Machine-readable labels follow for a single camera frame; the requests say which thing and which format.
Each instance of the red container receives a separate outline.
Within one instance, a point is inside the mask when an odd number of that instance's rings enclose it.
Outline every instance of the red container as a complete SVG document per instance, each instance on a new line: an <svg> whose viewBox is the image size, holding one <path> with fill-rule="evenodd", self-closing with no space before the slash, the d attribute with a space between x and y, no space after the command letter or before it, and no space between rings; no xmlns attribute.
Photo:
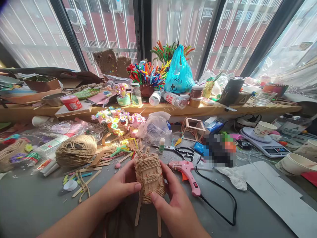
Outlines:
<svg viewBox="0 0 317 238"><path fill-rule="evenodd" d="M60 99L66 108L70 111L74 111L82 108L82 104L78 100L78 97L75 95L65 96Z"/></svg>

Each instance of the hand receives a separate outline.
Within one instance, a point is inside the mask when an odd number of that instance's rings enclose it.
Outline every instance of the hand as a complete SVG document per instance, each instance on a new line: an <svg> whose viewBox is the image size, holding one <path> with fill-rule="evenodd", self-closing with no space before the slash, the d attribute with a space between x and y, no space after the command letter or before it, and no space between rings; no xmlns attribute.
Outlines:
<svg viewBox="0 0 317 238"><path fill-rule="evenodd" d="M114 210L124 198L140 191L141 187L136 182L134 160L130 160L98 192L105 212Z"/></svg>
<svg viewBox="0 0 317 238"><path fill-rule="evenodd" d="M178 178L166 164L162 161L160 161L160 164L163 177L168 181L168 184L165 185L171 202L168 204L164 198L155 192L151 193L151 199L173 238L210 238L199 222L192 203Z"/></svg>

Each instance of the blue plastic bag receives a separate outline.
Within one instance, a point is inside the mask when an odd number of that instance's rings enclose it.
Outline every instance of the blue plastic bag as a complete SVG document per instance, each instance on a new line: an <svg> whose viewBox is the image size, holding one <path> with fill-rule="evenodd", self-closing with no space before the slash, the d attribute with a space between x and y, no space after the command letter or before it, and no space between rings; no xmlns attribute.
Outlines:
<svg viewBox="0 0 317 238"><path fill-rule="evenodd" d="M194 85L192 70L184 56L184 46L179 45L174 52L164 90L172 93L187 93Z"/></svg>

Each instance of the glass window pane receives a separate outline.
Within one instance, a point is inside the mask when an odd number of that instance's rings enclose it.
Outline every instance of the glass window pane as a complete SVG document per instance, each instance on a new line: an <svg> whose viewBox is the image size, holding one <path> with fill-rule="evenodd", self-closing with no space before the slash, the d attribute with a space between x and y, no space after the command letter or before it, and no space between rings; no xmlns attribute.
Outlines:
<svg viewBox="0 0 317 238"><path fill-rule="evenodd" d="M102 77L93 53L113 48L137 62L133 0L63 0L88 68Z"/></svg>
<svg viewBox="0 0 317 238"><path fill-rule="evenodd" d="M270 76L275 83L316 93L317 5L305 0L269 53L251 74L256 79Z"/></svg>
<svg viewBox="0 0 317 238"><path fill-rule="evenodd" d="M239 76L281 2L227 0L205 70L209 69L215 74L223 70L226 74Z"/></svg>
<svg viewBox="0 0 317 238"><path fill-rule="evenodd" d="M173 42L195 48L188 56L188 64L195 78L206 36L211 29L211 19L217 13L218 1L157 0L152 1L152 46L172 45Z"/></svg>
<svg viewBox="0 0 317 238"><path fill-rule="evenodd" d="M21 67L80 70L49 0L8 1L0 37Z"/></svg>

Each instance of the ball of twine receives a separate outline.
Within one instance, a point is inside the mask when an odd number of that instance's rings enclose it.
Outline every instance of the ball of twine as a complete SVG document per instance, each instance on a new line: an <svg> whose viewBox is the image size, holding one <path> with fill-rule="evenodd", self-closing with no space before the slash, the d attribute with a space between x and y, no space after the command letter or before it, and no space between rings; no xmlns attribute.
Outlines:
<svg viewBox="0 0 317 238"><path fill-rule="evenodd" d="M56 150L56 161L62 167L75 167L89 162L97 143L93 136L79 135L64 141Z"/></svg>

